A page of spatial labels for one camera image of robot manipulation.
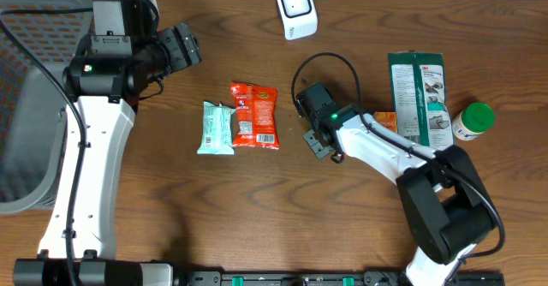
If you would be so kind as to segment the red snack packet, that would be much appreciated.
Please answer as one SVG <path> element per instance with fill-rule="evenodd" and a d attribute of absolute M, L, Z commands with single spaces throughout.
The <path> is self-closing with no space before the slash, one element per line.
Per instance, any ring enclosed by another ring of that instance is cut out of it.
<path fill-rule="evenodd" d="M 235 147 L 263 147 L 278 150 L 275 124 L 277 89 L 246 83 L 231 84 L 239 130 Z"/>

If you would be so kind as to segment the orange snack packet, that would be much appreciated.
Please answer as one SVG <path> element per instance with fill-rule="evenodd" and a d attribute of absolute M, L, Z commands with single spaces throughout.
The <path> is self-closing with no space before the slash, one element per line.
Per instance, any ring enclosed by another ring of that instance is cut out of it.
<path fill-rule="evenodd" d="M 398 132 L 397 129 L 397 116 L 394 111 L 387 111 L 387 112 L 375 112 L 373 114 L 374 119 L 381 124 L 383 127 L 389 129 L 390 131 L 393 131 L 395 133 Z"/>

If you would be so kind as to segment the teal white snack packet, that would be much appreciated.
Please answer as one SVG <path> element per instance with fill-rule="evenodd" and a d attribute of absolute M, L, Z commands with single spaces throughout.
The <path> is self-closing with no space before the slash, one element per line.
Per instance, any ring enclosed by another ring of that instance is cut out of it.
<path fill-rule="evenodd" d="M 200 155 L 234 155 L 231 119 L 235 109 L 205 101 L 203 103 L 203 133 L 197 153 Z"/>

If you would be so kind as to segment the green white packet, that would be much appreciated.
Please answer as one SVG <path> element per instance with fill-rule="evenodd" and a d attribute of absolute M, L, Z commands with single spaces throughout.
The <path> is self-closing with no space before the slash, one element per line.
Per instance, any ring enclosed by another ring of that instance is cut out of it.
<path fill-rule="evenodd" d="M 399 135 L 438 150 L 452 146 L 443 56 L 402 51 L 390 53 L 388 63 Z"/>

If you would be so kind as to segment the green lid seasoning jar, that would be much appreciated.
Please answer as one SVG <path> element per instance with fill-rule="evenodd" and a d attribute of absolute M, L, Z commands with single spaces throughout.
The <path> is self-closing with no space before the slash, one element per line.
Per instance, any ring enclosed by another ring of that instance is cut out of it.
<path fill-rule="evenodd" d="M 475 102 L 453 119 L 452 131 L 459 140 L 474 140 L 489 130 L 495 119 L 495 113 L 489 105 Z"/>

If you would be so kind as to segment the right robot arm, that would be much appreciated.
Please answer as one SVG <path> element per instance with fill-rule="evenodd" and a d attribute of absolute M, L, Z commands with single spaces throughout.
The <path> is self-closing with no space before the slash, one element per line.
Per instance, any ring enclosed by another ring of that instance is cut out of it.
<path fill-rule="evenodd" d="M 412 285 L 447 285 L 467 259 L 498 252 L 502 219 L 468 154 L 458 146 L 418 145 L 349 105 L 297 105 L 332 148 L 333 161 L 357 158 L 396 184 L 418 246 L 404 276 Z"/>

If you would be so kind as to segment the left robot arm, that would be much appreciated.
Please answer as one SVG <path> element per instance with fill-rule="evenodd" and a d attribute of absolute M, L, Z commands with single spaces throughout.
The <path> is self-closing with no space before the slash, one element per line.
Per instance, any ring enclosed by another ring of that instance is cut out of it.
<path fill-rule="evenodd" d="M 122 156 L 141 93 L 200 63 L 187 24 L 161 32 L 103 31 L 84 38 L 63 70 L 68 98 L 56 203 L 34 259 L 15 262 L 16 285 L 183 285 L 170 262 L 116 259 Z"/>

